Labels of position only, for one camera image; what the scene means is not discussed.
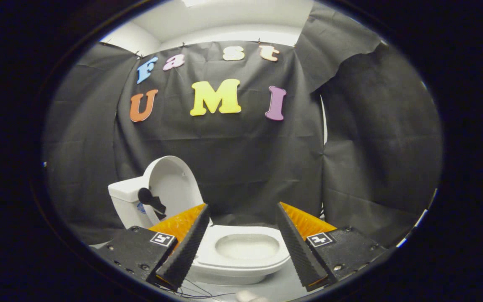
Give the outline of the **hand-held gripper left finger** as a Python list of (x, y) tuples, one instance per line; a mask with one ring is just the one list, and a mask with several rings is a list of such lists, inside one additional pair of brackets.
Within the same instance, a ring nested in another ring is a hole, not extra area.
[(176, 291), (193, 264), (210, 220), (207, 204), (144, 228), (130, 226), (96, 252), (131, 277)]

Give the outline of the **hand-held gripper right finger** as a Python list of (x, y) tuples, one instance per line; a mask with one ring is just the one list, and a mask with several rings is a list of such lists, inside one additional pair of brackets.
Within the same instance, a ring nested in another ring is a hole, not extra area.
[(335, 227), (286, 203), (276, 205), (276, 224), (307, 291), (354, 276), (388, 253), (357, 228)]

